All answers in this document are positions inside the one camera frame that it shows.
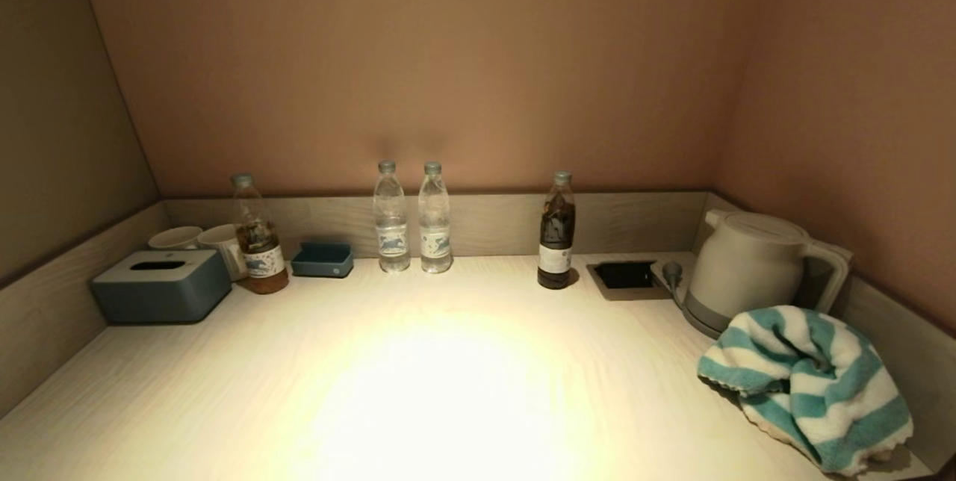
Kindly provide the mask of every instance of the recessed socket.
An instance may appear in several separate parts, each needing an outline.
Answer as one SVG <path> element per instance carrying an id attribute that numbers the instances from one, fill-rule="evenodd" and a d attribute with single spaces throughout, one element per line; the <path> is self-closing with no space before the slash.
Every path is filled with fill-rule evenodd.
<path id="1" fill-rule="evenodd" d="M 605 300 L 669 300 L 670 291 L 651 271 L 657 261 L 588 264 Z"/>

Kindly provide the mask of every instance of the white mug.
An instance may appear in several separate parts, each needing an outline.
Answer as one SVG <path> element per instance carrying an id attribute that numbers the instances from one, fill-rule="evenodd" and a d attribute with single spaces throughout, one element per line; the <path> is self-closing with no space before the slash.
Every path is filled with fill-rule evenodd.
<path id="1" fill-rule="evenodd" d="M 236 228 L 231 223 L 205 230 L 199 235 L 199 243 L 202 247 L 215 249 L 219 252 L 223 260 L 226 261 L 226 269 L 229 270 L 229 278 L 232 281 L 239 281 L 248 276 L 246 258 L 243 257 L 242 249 L 239 247 Z"/>
<path id="2" fill-rule="evenodd" d="M 149 239 L 153 249 L 199 249 L 201 228 L 167 229 Z"/>

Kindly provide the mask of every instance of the plastic bottle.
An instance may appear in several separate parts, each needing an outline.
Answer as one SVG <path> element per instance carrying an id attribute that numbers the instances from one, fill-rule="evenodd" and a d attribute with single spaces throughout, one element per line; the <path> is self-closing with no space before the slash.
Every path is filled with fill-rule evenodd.
<path id="1" fill-rule="evenodd" d="M 419 191 L 421 269 L 443 273 L 451 267 L 451 211 L 448 190 L 441 180 L 441 164 L 424 164 L 424 181 Z"/>
<path id="2" fill-rule="evenodd" d="M 574 195 L 571 172 L 554 173 L 541 213 L 541 243 L 538 247 L 538 283 L 546 288 L 564 288 L 571 282 L 571 246 L 574 245 Z"/>
<path id="3" fill-rule="evenodd" d="M 276 226 L 270 222 L 266 202 L 252 184 L 249 173 L 233 175 L 232 186 L 236 238 L 249 269 L 249 279 L 240 284 L 256 294 L 283 290 L 289 285 L 289 270 L 286 270 Z"/>
<path id="4" fill-rule="evenodd" d="M 409 215 L 406 192 L 395 177 L 395 162 L 379 162 L 379 182 L 372 197 L 375 229 L 379 236 L 379 266 L 384 271 L 409 267 Z"/>

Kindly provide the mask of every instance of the power cord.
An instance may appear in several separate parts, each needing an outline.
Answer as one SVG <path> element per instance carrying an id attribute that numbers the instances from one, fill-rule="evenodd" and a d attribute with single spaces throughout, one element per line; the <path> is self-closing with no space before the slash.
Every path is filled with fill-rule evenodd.
<path id="1" fill-rule="evenodd" d="M 677 286 L 680 284 L 680 277 L 683 276 L 683 267 L 680 264 L 670 261 L 663 266 L 663 280 L 670 287 L 670 295 L 674 298 L 674 303 L 683 311 L 683 304 L 677 297 Z"/>

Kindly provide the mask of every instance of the towel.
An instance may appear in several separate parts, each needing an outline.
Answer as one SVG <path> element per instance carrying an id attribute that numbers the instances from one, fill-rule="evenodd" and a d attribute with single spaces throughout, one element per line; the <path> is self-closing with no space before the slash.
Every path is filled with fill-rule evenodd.
<path id="1" fill-rule="evenodd" d="M 793 306 L 738 314 L 701 358 L 700 376 L 739 394 L 748 419 L 828 474 L 887 460 L 913 419 L 860 332 Z"/>

